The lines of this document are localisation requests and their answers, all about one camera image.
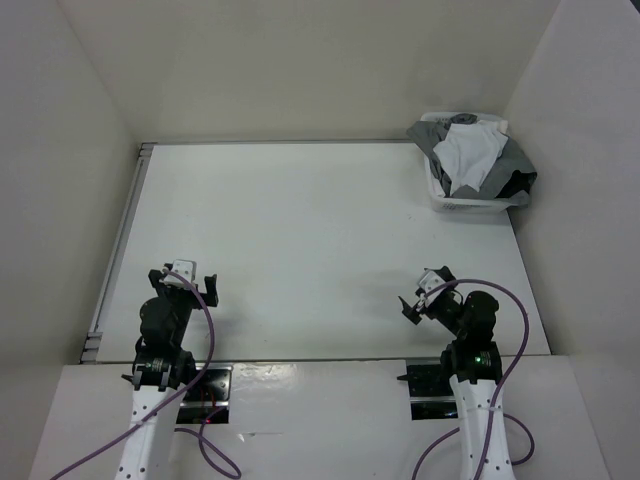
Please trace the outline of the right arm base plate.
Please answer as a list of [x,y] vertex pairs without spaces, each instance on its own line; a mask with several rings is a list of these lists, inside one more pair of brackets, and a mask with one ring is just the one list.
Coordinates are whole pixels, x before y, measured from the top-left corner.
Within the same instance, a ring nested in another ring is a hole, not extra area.
[[457,407],[452,389],[442,376],[438,363],[406,364],[406,372],[397,377],[408,389],[413,421],[456,419]]

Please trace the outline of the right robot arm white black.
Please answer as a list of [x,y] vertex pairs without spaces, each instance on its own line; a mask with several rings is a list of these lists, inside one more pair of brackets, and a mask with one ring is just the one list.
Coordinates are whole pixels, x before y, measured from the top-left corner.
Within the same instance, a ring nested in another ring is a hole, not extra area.
[[502,362],[493,329],[498,301],[484,291],[462,297],[446,267],[427,269],[417,282],[417,302],[402,301],[412,323],[438,321],[454,340],[440,357],[438,381],[453,393],[461,445],[462,479],[513,479],[500,382]]

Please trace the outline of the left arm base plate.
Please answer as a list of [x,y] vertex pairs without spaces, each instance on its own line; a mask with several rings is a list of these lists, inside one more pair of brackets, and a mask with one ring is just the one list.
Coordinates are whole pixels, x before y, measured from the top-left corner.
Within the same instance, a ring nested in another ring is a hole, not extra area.
[[213,364],[181,401],[177,425],[227,424],[232,386],[231,364]]

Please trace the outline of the white skirt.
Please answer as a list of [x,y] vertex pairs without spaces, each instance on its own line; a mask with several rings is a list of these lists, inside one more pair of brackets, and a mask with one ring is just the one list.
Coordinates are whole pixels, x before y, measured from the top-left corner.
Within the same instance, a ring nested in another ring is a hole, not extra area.
[[450,193],[461,187],[478,192],[508,141],[506,121],[452,123],[433,151],[450,179]]

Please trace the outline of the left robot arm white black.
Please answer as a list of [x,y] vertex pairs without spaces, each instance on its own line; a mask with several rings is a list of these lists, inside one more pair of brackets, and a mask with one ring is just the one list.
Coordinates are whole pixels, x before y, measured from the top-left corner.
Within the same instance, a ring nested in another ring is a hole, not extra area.
[[196,264],[176,260],[149,272],[156,296],[140,308],[140,338],[132,367],[131,432],[125,438],[118,479],[166,479],[176,420],[184,399],[198,390],[203,372],[182,341],[193,310],[211,316],[218,305],[217,276],[198,291]]

